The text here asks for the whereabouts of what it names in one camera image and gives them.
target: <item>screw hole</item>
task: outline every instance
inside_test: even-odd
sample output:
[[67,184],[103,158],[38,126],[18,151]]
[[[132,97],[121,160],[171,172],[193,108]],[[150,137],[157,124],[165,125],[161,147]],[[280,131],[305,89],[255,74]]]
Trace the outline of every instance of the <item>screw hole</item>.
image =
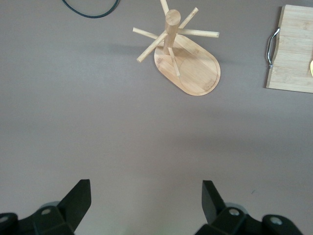
[[239,211],[237,211],[236,209],[230,209],[229,213],[231,215],[234,215],[234,216],[239,216],[240,215]]
[[3,222],[5,222],[5,221],[7,221],[8,219],[9,219],[8,216],[1,217],[1,218],[0,218],[0,223],[3,223]]
[[51,212],[51,209],[45,209],[41,212],[41,215],[49,214]]
[[276,224],[276,225],[282,225],[282,224],[283,224],[283,222],[282,222],[279,218],[274,217],[274,216],[270,218],[270,221],[271,221],[273,224]]

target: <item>metal handle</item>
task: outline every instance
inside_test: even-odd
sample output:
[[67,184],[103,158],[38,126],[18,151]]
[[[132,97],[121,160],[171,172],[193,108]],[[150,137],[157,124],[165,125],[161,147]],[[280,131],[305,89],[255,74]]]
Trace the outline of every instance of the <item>metal handle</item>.
[[271,48],[271,45],[272,45],[272,40],[273,40],[273,38],[279,33],[279,31],[280,31],[280,28],[277,28],[276,32],[273,34],[273,36],[270,37],[270,39],[269,39],[269,41],[268,41],[267,56],[268,56],[268,66],[269,66],[269,68],[273,68],[272,60],[271,60],[270,57],[269,57],[270,48]]

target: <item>oval wooden base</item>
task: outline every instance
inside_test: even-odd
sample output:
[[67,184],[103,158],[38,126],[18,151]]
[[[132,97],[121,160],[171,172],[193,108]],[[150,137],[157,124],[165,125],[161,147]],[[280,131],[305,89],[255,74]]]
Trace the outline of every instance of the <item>oval wooden base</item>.
[[155,50],[158,70],[176,86],[190,95],[204,95],[218,84],[221,68],[216,58],[204,48],[183,35],[177,35],[173,52],[179,68],[176,75],[170,55],[163,53],[163,42]]

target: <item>wooden object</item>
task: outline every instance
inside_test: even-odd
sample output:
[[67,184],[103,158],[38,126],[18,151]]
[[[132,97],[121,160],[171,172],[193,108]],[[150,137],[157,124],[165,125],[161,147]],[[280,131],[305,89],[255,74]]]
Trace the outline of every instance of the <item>wooden object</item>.
[[278,26],[267,88],[313,93],[313,8],[284,6]]
[[312,60],[311,63],[310,63],[310,69],[311,69],[311,74],[312,74],[312,76],[313,76],[313,60]]
[[180,76],[180,72],[178,69],[178,65],[177,65],[177,61],[173,52],[173,49],[171,47],[168,48],[168,51],[170,52],[171,58],[172,58],[172,62],[173,62],[173,66],[176,72],[176,76],[179,77]]
[[190,95],[204,95],[218,84],[221,69],[215,57],[183,35],[177,35],[173,45],[180,76],[170,56],[163,53],[162,45],[155,51],[158,70],[171,82]]
[[165,16],[165,31],[167,32],[166,37],[164,38],[164,47],[163,51],[165,54],[169,55],[169,47],[172,47],[174,40],[178,31],[180,23],[180,13],[177,10],[169,10]]
[[198,12],[197,8],[180,23],[180,13],[169,10],[166,0],[160,0],[165,14],[165,30],[159,36],[133,28],[133,32],[153,38],[154,41],[137,58],[142,62],[154,49],[155,63],[159,71],[171,82],[190,95],[204,95],[218,84],[221,69],[216,58],[186,35],[218,38],[219,32],[184,29]]

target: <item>wooden pole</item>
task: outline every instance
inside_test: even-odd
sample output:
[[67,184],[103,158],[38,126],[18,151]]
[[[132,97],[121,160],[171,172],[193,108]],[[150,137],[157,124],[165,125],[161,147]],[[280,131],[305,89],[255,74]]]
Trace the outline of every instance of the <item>wooden pole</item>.
[[185,35],[203,36],[203,37],[209,37],[209,38],[218,38],[220,36],[219,32],[203,31],[203,30],[195,30],[195,29],[182,29],[182,28],[179,28],[177,33],[185,34]]
[[176,75],[177,75],[177,77],[179,77],[180,76],[180,72],[179,72],[179,69],[178,69],[178,66],[177,66],[177,62],[176,62],[176,58],[175,58],[173,49],[171,47],[169,47],[168,51],[170,52],[170,55],[171,55],[171,58],[172,58],[172,62],[173,62],[173,67],[175,69]]
[[167,5],[166,0],[161,0],[161,5],[162,5],[162,8],[163,8],[164,14],[166,15],[167,12],[168,12],[168,5]]
[[167,36],[164,39],[163,52],[169,55],[169,47],[173,47],[174,40],[180,23],[180,13],[177,10],[169,10],[165,16],[165,31]]
[[153,50],[157,47],[157,45],[163,41],[163,39],[167,36],[166,31],[160,34],[157,39],[154,40],[153,43],[151,43],[150,46],[137,58],[138,62],[142,62]]
[[149,37],[149,38],[153,38],[153,39],[157,39],[157,37],[158,37],[157,35],[155,35],[153,33],[149,33],[147,31],[144,31],[142,29],[135,28],[135,27],[133,28],[133,32],[141,34],[141,35]]
[[195,7],[195,9],[193,9],[193,11],[189,14],[189,16],[187,16],[187,18],[181,23],[179,28],[184,28],[189,23],[189,21],[195,16],[197,12],[198,12],[198,8]]

